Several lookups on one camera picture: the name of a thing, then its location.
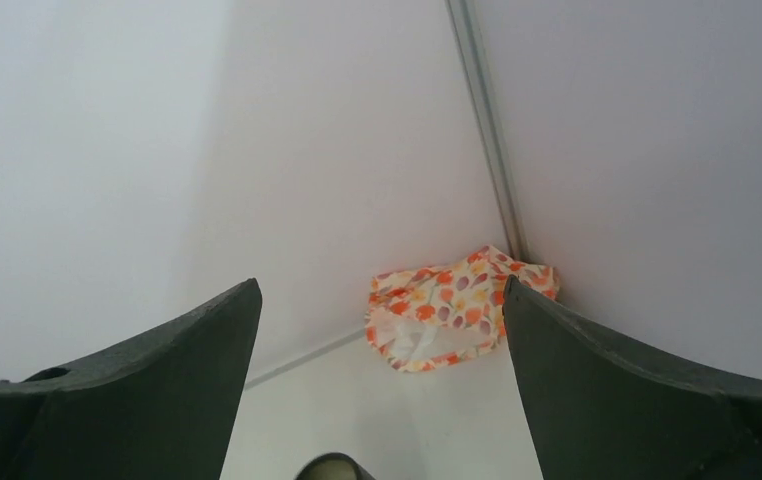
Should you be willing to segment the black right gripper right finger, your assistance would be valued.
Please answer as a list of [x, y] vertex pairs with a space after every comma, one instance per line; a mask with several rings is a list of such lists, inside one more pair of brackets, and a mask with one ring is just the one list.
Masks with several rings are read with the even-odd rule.
[[762, 479], [762, 380], [667, 353], [506, 282], [504, 325], [547, 479]]

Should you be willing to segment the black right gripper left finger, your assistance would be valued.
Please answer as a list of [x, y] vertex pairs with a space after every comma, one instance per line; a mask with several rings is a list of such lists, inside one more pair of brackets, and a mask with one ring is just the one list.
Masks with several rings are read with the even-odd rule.
[[0, 381], [0, 479], [217, 479], [263, 305], [248, 279], [103, 350]]

